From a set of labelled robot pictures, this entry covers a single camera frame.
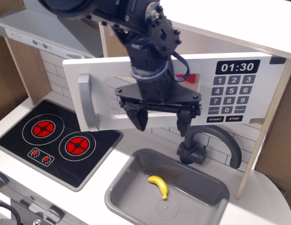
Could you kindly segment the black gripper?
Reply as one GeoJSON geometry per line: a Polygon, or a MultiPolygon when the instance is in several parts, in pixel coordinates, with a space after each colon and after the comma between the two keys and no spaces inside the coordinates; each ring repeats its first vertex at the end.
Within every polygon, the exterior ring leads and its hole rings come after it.
{"type": "Polygon", "coordinates": [[[201,96],[182,85],[190,71],[177,77],[172,70],[145,77],[132,73],[136,83],[115,89],[120,106],[125,110],[134,126],[144,131],[148,122],[148,111],[175,113],[180,136],[188,132],[194,116],[201,114],[201,96]]]}

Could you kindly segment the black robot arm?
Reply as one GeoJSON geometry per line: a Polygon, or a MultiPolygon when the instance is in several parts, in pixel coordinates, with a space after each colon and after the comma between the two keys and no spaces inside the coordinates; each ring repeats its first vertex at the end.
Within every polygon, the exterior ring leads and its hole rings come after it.
{"type": "Polygon", "coordinates": [[[137,81],[115,90],[131,122],[143,131],[149,111],[175,113],[181,136],[187,134],[201,113],[200,94],[181,86],[189,72],[175,77],[172,58],[185,66],[188,62],[176,52],[180,31],[157,0],[43,0],[41,5],[61,18],[110,26],[127,50],[130,73],[137,81]]]}

